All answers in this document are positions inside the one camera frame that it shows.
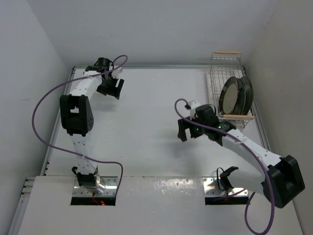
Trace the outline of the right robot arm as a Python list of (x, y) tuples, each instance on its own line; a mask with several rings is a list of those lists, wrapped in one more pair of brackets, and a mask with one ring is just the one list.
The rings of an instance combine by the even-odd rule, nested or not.
[(201, 105), (196, 101), (185, 104), (189, 116), (178, 120), (178, 138), (187, 141), (186, 130), (191, 138), (206, 135), (257, 169), (256, 174), (231, 166), (220, 174), (219, 184), (229, 191), (245, 188), (264, 195), (275, 207), (283, 208), (304, 189), (305, 184), (296, 158), (272, 153), (246, 137), (235, 125), (220, 121), (212, 105)]

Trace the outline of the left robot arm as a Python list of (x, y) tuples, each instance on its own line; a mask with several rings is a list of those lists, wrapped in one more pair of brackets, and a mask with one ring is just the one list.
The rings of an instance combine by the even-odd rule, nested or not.
[(60, 97), (60, 114), (62, 127), (70, 135), (76, 152), (78, 163), (72, 168), (80, 187), (94, 195), (100, 195), (105, 190), (97, 163), (86, 158), (87, 143), (94, 126), (94, 118), (90, 100), (95, 92), (109, 95), (117, 100), (124, 84), (119, 79), (120, 69), (113, 72), (114, 62), (100, 57), (92, 66), (87, 66), (83, 75), (87, 78), (79, 82), (77, 87), (67, 95)]

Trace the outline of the blue floral plate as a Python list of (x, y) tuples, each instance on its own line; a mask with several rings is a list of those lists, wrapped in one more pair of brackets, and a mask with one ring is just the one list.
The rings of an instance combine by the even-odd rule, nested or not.
[(242, 110), (245, 106), (246, 101), (246, 94), (245, 94), (245, 88), (244, 83), (241, 79), (237, 79), (239, 84), (239, 93), (238, 93), (238, 99), (237, 99), (237, 106), (236, 106), (236, 114), (240, 115), (242, 113)]

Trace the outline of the grey rimmed cream plate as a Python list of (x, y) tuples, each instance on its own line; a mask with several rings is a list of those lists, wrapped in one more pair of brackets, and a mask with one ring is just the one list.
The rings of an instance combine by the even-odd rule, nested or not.
[(242, 110), (242, 115), (247, 115), (253, 104), (253, 87), (250, 79), (247, 76), (243, 76), (241, 81), (245, 90), (245, 104)]

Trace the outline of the black rimmed patterned plate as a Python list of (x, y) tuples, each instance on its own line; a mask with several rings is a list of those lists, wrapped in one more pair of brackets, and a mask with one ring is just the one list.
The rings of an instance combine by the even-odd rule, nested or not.
[(239, 114), (239, 80), (235, 76), (230, 77), (224, 84), (220, 98), (219, 109), (223, 115)]

